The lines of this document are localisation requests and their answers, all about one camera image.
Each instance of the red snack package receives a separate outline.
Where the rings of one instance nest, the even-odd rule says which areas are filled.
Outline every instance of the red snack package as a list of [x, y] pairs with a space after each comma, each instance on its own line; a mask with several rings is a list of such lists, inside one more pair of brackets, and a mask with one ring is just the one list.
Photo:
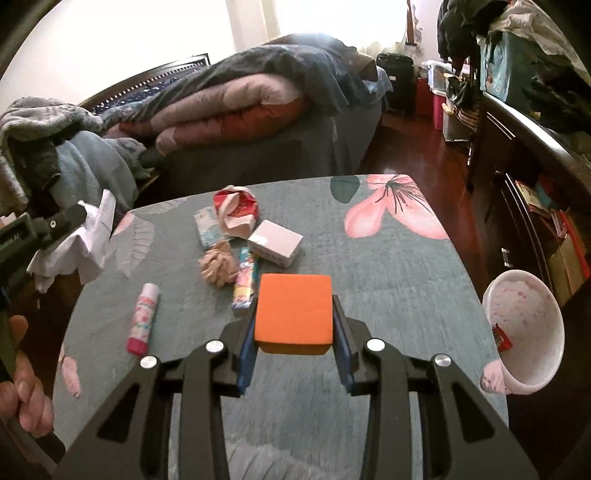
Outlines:
[[492, 334], [495, 337], [496, 350], [499, 353], [506, 352], [513, 347], [511, 340], [509, 340], [509, 337], [507, 337], [507, 334], [503, 331], [503, 329], [499, 327], [498, 323], [493, 325]]
[[249, 189], [228, 185], [213, 196], [213, 206], [223, 233], [248, 239], [258, 219], [258, 202]]

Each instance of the white curtain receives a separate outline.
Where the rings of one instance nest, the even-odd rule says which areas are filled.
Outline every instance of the white curtain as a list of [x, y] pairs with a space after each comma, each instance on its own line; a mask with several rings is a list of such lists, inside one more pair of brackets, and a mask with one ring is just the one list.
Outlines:
[[275, 0], [281, 35], [326, 33], [372, 57], [404, 41], [407, 11], [406, 0]]

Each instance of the orange sponge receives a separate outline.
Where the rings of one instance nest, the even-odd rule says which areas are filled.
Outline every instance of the orange sponge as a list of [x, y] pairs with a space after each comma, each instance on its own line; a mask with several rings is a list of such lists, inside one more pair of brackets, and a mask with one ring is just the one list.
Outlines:
[[266, 273], [256, 306], [255, 341], [266, 353], [323, 355], [333, 340], [328, 275]]

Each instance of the pink cap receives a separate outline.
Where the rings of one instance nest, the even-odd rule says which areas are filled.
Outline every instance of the pink cap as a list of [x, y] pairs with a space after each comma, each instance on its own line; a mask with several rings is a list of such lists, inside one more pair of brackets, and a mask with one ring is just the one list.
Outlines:
[[134, 355], [144, 356], [146, 353], [148, 353], [148, 344], [140, 342], [138, 339], [135, 338], [128, 338], [127, 351]]

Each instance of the storage bin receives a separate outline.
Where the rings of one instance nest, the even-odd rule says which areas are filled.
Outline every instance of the storage bin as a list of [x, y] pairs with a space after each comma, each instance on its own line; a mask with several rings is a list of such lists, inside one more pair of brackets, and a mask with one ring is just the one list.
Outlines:
[[415, 111], [417, 115], [433, 116], [433, 94], [429, 90], [427, 79], [417, 79]]
[[[427, 60], [421, 64], [427, 69], [427, 83], [431, 90], [445, 90], [445, 73], [453, 73], [452, 64], [437, 60]], [[470, 66], [464, 65], [462, 73], [469, 74]]]
[[[453, 110], [454, 106], [451, 100], [447, 99], [446, 103], [447, 106]], [[470, 140], [471, 137], [472, 130], [460, 122], [455, 115], [443, 112], [443, 138], [446, 142]]]
[[433, 90], [433, 126], [435, 130], [443, 131], [443, 108], [441, 106], [446, 102], [445, 92]]

